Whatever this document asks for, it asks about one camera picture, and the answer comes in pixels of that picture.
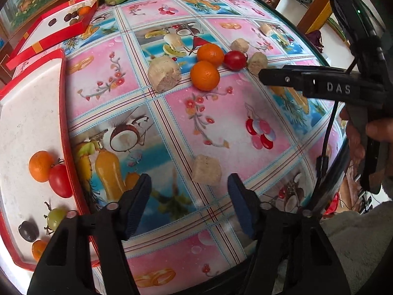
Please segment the person's right hand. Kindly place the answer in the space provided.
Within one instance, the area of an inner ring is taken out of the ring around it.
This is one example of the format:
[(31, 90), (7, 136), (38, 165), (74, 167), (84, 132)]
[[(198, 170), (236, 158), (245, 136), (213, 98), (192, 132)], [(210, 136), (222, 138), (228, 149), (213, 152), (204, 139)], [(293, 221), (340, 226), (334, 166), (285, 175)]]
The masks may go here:
[(393, 122), (392, 118), (383, 118), (374, 120), (365, 126), (365, 130), (360, 132), (353, 124), (348, 113), (347, 107), (340, 111), (340, 118), (347, 121), (346, 136), (350, 147), (351, 159), (359, 164), (366, 155), (366, 143), (364, 140), (369, 137), (381, 143), (388, 143), (389, 155), (386, 167), (392, 167), (392, 140), (393, 140)]

